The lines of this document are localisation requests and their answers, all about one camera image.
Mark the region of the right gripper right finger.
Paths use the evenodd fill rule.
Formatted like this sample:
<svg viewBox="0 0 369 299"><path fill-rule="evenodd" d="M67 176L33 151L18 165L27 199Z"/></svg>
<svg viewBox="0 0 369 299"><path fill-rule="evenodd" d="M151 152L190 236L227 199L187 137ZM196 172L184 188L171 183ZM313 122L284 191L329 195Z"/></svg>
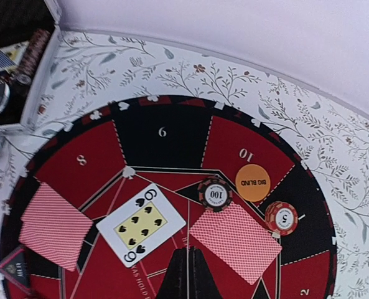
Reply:
<svg viewBox="0 0 369 299"><path fill-rule="evenodd" d="M189 250L189 298L222 299L217 285L200 249Z"/></svg>

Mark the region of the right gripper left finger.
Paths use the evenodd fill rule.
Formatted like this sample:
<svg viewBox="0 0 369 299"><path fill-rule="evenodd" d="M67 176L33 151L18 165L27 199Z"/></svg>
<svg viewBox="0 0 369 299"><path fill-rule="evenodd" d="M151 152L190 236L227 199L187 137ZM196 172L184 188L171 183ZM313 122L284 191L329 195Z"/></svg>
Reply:
<svg viewBox="0 0 369 299"><path fill-rule="evenodd" d="M187 250L175 249L156 299L187 298Z"/></svg>

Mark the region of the dark chips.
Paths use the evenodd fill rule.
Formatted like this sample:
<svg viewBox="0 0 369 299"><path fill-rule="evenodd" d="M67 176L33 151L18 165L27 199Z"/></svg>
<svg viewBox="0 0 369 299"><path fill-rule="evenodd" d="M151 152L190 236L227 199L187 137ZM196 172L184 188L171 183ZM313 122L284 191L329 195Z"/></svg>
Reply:
<svg viewBox="0 0 369 299"><path fill-rule="evenodd" d="M197 188L200 203L208 210L221 212L233 200L229 184L216 176L204 179Z"/></svg>

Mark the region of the orange chips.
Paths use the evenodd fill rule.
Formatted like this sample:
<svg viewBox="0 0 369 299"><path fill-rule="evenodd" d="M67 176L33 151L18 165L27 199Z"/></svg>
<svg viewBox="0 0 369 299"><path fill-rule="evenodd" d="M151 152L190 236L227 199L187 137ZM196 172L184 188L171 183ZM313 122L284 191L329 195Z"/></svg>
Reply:
<svg viewBox="0 0 369 299"><path fill-rule="evenodd" d="M296 209L288 202L276 201L270 204L264 215L269 230L276 235L289 235L298 225Z"/></svg>

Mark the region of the orange big blind button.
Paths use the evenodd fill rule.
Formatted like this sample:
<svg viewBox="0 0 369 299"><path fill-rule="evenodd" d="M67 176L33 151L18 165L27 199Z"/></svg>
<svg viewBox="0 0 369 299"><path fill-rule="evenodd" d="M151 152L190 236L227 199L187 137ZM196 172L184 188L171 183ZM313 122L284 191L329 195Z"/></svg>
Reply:
<svg viewBox="0 0 369 299"><path fill-rule="evenodd" d="M247 164L237 172L235 185L244 200L259 202L270 192L271 180L262 166Z"/></svg>

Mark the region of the single red dealt card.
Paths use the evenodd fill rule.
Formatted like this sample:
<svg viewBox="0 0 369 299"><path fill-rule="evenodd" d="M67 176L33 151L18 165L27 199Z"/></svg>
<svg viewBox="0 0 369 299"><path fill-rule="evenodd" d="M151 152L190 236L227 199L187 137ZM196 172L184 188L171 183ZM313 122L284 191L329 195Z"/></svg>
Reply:
<svg viewBox="0 0 369 299"><path fill-rule="evenodd" d="M21 216L19 241L70 272L93 221L47 183L41 183Z"/></svg>

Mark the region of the triangular all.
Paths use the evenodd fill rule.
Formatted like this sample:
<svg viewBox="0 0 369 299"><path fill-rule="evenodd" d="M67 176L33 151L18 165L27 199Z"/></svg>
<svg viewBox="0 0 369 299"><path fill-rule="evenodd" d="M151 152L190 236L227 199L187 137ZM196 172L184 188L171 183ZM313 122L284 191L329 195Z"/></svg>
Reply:
<svg viewBox="0 0 369 299"><path fill-rule="evenodd" d="M19 245L0 261L0 272L5 279L26 294L30 293L31 285L27 269L25 247Z"/></svg>

